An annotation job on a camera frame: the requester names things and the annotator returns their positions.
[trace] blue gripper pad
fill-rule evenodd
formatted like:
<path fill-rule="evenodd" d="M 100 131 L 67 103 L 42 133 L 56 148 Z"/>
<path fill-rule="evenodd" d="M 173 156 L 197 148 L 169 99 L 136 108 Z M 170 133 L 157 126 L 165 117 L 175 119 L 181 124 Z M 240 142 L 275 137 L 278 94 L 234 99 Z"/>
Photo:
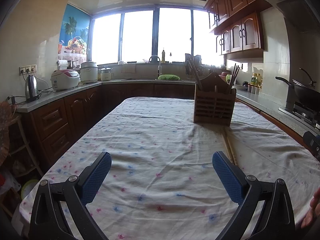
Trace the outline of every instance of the blue gripper pad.
<path fill-rule="evenodd" d="M 102 152 L 93 164 L 79 175 L 77 193 L 83 205 L 91 203 L 111 168 L 111 155 Z"/>
<path fill-rule="evenodd" d="M 213 154 L 212 166 L 231 200 L 241 204 L 249 186 L 245 180 L 245 174 L 238 166 L 233 165 L 222 151 Z"/>

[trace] wall mural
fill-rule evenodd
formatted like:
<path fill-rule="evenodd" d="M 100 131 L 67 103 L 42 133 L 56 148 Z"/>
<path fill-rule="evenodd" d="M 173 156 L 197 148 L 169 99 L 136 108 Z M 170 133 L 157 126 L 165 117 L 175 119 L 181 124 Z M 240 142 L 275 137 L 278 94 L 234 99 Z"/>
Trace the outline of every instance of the wall mural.
<path fill-rule="evenodd" d="M 61 24 L 58 59 L 72 60 L 76 65 L 87 61 L 90 16 L 67 4 Z"/>

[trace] window pane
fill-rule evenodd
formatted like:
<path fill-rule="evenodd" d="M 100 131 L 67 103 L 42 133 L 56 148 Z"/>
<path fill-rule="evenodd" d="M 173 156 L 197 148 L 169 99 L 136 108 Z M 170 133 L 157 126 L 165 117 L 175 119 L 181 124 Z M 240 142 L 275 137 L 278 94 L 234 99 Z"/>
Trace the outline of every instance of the window pane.
<path fill-rule="evenodd" d="M 148 60 L 152 51 L 153 11 L 129 12 L 124 14 L 122 60 Z"/>
<path fill-rule="evenodd" d="M 202 64 L 220 66 L 223 56 L 215 53 L 215 38 L 209 33 L 209 17 L 204 11 L 193 11 L 194 55 L 201 55 Z"/>
<path fill-rule="evenodd" d="M 118 62 L 120 17 L 121 14 L 113 14 L 95 20 L 92 61 L 97 64 Z"/>
<path fill-rule="evenodd" d="M 191 54 L 191 11 L 177 8 L 160 8 L 158 56 L 165 51 L 166 61 L 185 61 Z"/>

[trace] electric kettle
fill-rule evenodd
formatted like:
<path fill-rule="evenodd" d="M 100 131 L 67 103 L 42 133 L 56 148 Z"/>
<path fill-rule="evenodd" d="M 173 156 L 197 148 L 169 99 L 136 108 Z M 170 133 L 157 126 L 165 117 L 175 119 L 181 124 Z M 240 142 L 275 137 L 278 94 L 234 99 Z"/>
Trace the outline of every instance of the electric kettle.
<path fill-rule="evenodd" d="M 26 93 L 27 103 L 39 99 L 37 80 L 34 75 L 28 75 L 24 85 L 24 90 Z"/>

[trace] silver bolt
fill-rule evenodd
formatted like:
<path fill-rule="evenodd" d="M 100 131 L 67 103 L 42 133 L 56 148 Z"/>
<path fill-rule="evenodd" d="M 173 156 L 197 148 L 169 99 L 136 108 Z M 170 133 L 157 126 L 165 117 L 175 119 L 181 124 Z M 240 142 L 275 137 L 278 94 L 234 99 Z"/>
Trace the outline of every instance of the silver bolt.
<path fill-rule="evenodd" d="M 74 182 L 74 181 L 76 181 L 77 178 L 78 178 L 78 177 L 77 177 L 76 175 L 72 175 L 72 176 L 69 177 L 68 180 L 69 180 L 70 182 Z"/>
<path fill-rule="evenodd" d="M 48 183 L 48 181 L 46 179 L 44 179 L 44 180 L 41 180 L 40 185 L 44 186 L 44 185 L 47 185 L 47 183 Z"/>
<path fill-rule="evenodd" d="M 248 176 L 247 176 L 247 179 L 248 179 L 249 181 L 255 181 L 255 180 L 256 180 L 256 177 L 253 176 L 253 175 L 248 175 Z"/>
<path fill-rule="evenodd" d="M 283 179 L 278 179 L 278 183 L 281 185 L 284 185 L 284 180 Z"/>

